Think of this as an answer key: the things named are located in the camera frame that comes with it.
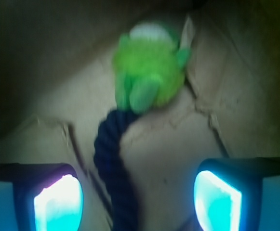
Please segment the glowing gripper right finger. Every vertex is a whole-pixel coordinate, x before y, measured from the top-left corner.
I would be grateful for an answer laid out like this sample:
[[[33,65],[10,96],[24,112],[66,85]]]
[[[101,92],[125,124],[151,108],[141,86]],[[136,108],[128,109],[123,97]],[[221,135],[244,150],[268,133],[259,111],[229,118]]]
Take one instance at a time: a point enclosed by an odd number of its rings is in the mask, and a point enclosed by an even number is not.
[[[193,195],[204,231],[280,231],[280,157],[206,159]]]

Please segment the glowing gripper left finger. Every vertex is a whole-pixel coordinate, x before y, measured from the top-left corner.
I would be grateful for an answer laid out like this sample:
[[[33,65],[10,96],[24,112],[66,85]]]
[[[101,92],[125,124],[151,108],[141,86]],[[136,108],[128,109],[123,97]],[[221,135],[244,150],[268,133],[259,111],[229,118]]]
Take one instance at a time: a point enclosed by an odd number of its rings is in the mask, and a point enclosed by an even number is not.
[[[77,231],[82,213],[70,164],[0,164],[0,231]]]

